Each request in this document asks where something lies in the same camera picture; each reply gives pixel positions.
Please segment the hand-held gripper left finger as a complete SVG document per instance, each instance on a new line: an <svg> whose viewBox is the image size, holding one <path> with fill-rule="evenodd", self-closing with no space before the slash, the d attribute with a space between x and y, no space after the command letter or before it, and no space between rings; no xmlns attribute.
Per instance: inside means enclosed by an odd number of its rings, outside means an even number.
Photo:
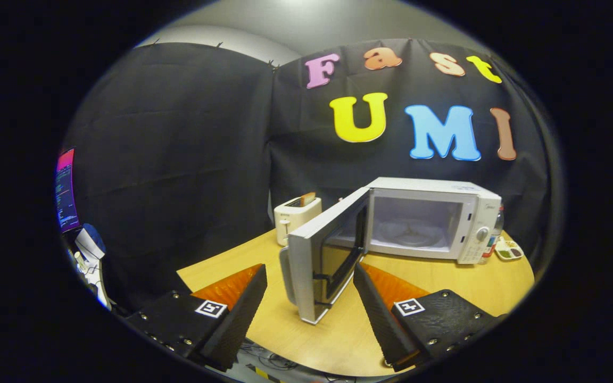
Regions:
<svg viewBox="0 0 613 383"><path fill-rule="evenodd" d="M256 264L195 293L165 293L126 323L183 359L224 372L237 360L267 285L266 266Z"/></svg>

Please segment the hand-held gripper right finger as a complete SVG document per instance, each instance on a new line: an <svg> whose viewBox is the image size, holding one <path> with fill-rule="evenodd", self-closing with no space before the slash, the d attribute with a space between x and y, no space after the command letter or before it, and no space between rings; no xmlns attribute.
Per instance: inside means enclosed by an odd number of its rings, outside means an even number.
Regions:
<svg viewBox="0 0 613 383"><path fill-rule="evenodd" d="M396 372L447 358L499 322L450 289L429 293L365 263L355 265L353 282L385 363Z"/></svg>

